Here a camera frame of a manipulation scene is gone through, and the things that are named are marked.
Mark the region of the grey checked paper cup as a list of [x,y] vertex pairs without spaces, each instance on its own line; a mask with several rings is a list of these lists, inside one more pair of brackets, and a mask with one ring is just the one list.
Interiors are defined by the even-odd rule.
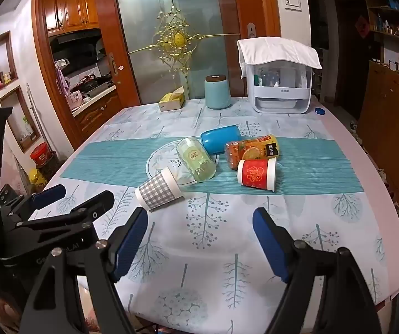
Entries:
[[138,186],[135,194],[140,206],[150,212],[184,196],[168,167]]

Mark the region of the red white paper cup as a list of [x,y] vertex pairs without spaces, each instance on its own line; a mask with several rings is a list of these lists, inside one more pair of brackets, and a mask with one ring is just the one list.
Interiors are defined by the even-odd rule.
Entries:
[[237,181],[247,187],[275,191],[277,160],[253,159],[241,160],[237,168]]

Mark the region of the blue plastic cup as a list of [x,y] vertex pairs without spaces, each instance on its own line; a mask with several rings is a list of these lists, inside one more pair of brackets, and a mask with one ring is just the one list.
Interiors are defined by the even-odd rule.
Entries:
[[200,135],[201,143],[209,154],[222,154],[228,143],[242,139],[240,129],[236,125],[216,128]]

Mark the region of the red tin can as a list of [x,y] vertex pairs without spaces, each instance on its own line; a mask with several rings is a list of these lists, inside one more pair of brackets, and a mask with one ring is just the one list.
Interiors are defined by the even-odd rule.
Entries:
[[46,142],[39,144],[30,154],[36,166],[43,166],[52,157],[52,150]]

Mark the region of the orange juice bottle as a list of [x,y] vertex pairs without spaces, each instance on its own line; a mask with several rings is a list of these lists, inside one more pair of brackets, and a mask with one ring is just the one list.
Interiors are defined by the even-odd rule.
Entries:
[[241,160],[277,158],[279,156],[279,143],[272,134],[233,141],[225,145],[225,154],[230,169],[236,170]]

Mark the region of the patterned tablecloth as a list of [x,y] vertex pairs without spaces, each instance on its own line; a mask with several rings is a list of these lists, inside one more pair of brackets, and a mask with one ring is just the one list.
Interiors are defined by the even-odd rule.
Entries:
[[[224,155],[203,183],[178,158],[181,139],[231,125],[245,137],[278,139],[273,191],[240,185]],[[259,207],[317,250],[348,248],[375,303],[399,292],[396,209],[366,153],[330,112],[264,115],[243,98],[223,110],[209,109],[203,100],[171,112],[156,104],[124,109],[51,179],[66,188],[65,196],[33,215],[68,213],[108,190],[114,206],[95,229],[109,237],[138,206],[135,189],[165,167],[182,197],[149,215],[131,270],[117,284],[129,314],[191,333],[263,333],[285,286],[252,228]]]

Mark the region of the small blue lid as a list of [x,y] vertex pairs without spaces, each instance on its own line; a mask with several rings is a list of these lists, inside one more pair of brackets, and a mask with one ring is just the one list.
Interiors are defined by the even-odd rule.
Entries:
[[326,111],[322,108],[315,108],[315,113],[323,116],[326,113]]

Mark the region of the yellow tissue box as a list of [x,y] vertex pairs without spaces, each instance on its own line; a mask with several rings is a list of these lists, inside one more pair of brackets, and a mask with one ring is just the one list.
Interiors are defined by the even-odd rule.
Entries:
[[161,112],[178,110],[185,103],[184,88],[179,87],[176,90],[165,94],[158,103]]

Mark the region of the dark wooden shelf cabinet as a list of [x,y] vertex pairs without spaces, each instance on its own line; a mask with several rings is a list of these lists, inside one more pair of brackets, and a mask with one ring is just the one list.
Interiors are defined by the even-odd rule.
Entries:
[[399,1],[366,5],[371,58],[358,134],[399,202]]

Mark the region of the white storage organizer box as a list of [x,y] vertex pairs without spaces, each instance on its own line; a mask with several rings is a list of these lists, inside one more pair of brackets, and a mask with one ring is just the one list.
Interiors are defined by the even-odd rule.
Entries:
[[303,114],[311,104],[311,67],[273,61],[245,65],[249,101],[258,113]]

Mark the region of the teal ceramic canister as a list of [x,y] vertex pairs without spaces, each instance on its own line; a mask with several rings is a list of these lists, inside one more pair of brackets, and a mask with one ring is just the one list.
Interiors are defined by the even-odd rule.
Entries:
[[226,109],[231,105],[230,87],[225,75],[208,75],[204,82],[206,106]]

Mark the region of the wooden kitchen cabinets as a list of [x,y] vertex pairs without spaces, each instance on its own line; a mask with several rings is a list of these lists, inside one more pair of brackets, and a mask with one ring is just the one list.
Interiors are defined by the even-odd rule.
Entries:
[[42,0],[57,85],[83,139],[120,110],[95,0]]

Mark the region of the white cloth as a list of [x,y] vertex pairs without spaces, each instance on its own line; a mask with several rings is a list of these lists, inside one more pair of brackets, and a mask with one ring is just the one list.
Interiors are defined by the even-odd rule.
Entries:
[[319,55],[314,48],[288,38],[265,36],[237,41],[241,78],[246,67],[277,61],[301,64],[312,69],[322,69]]

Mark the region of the frosted glass door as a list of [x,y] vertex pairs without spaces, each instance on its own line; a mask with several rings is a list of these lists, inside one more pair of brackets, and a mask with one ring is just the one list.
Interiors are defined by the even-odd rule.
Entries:
[[183,88],[205,95],[210,75],[237,78],[236,0],[117,0],[140,102]]

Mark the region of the wall light switch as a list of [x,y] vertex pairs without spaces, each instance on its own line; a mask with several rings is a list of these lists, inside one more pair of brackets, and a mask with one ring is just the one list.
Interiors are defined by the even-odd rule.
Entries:
[[301,11],[301,0],[282,0],[282,6],[286,10]]

